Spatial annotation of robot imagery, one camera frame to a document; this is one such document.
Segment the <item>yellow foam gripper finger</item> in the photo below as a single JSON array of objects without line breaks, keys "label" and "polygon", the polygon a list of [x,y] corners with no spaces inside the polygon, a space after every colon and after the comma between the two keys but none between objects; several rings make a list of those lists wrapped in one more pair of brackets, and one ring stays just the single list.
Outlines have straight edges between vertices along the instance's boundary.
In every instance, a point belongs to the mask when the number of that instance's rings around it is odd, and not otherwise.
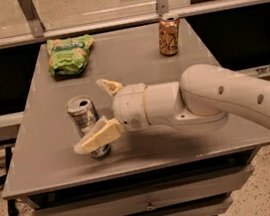
[{"label": "yellow foam gripper finger", "polygon": [[112,80],[107,79],[98,79],[96,81],[97,86],[100,87],[102,91],[104,91],[106,94],[108,94],[109,97],[113,98],[116,96],[116,94],[123,89],[123,85],[119,82],[115,82]]},{"label": "yellow foam gripper finger", "polygon": [[125,128],[115,118],[107,119],[105,116],[99,118],[91,130],[74,145],[77,154],[88,154],[94,152],[121,137]]}]

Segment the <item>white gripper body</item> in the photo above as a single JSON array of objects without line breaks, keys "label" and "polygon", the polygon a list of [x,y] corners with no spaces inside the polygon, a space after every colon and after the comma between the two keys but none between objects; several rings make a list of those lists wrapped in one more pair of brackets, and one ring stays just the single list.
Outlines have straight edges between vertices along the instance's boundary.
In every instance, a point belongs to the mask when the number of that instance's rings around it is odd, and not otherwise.
[{"label": "white gripper body", "polygon": [[128,85],[113,98],[112,111],[115,118],[129,132],[147,130],[150,127],[144,111],[146,84]]}]

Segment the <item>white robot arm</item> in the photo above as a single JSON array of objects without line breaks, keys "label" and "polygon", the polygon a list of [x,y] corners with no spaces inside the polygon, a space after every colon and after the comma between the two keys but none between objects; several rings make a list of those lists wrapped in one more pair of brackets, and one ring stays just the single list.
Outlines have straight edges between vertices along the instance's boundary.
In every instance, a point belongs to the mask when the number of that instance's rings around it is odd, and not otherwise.
[{"label": "white robot arm", "polygon": [[112,143],[124,131],[153,125],[207,130],[235,114],[270,130],[270,81],[220,66],[196,64],[177,82],[124,86],[98,79],[98,87],[112,100],[112,119],[101,117],[73,150],[81,155]]}]

